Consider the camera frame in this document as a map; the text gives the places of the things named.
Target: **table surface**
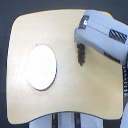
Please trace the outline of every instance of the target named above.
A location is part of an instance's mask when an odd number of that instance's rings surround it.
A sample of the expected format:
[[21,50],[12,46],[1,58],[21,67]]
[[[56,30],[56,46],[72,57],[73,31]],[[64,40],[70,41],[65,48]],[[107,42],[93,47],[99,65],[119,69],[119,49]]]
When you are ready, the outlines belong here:
[[[121,65],[86,47],[85,64],[77,60],[74,29],[84,10],[54,10],[20,16],[13,24],[7,60],[7,116],[12,124],[54,112],[77,111],[104,119],[123,112]],[[57,60],[50,88],[34,89],[26,62],[38,45],[49,46]]]

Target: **white plate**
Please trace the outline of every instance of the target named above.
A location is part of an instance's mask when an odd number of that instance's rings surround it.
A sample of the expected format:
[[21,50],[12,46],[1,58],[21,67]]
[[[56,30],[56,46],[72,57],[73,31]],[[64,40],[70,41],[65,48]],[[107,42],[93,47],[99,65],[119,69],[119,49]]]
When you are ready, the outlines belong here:
[[46,45],[36,46],[29,54],[26,72],[35,89],[48,88],[56,75],[56,58],[52,50]]

